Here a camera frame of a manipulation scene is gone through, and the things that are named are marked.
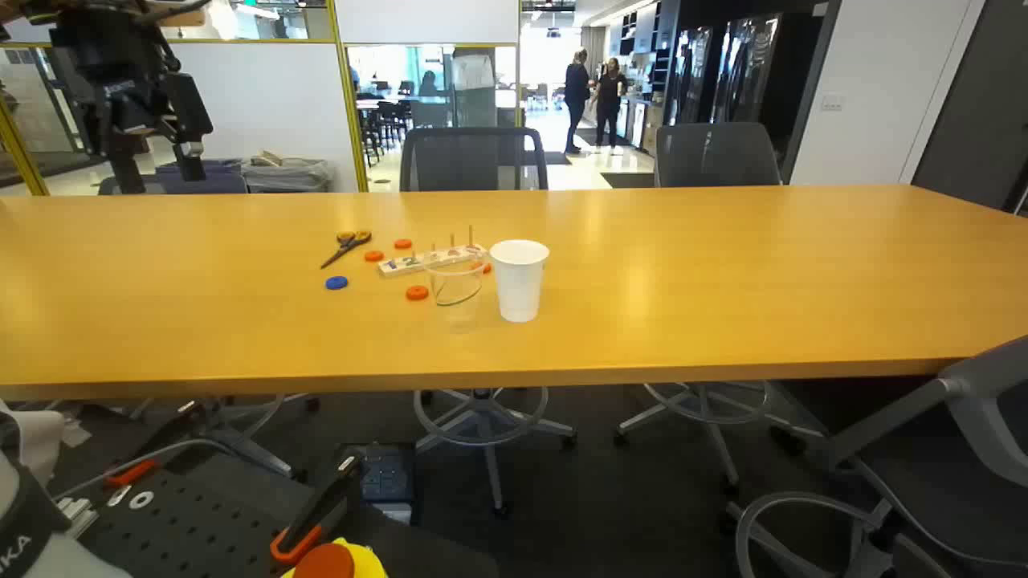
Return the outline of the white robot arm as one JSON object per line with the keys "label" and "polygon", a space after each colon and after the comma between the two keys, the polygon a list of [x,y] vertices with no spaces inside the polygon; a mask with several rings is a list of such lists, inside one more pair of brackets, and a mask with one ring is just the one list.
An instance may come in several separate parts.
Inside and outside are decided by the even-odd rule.
{"label": "white robot arm", "polygon": [[55,0],[50,46],[88,84],[88,137],[106,157],[123,193],[141,193],[135,137],[159,136],[186,181],[201,181],[201,137],[211,131],[197,81],[184,72],[159,23],[204,0],[152,11],[144,0]]}

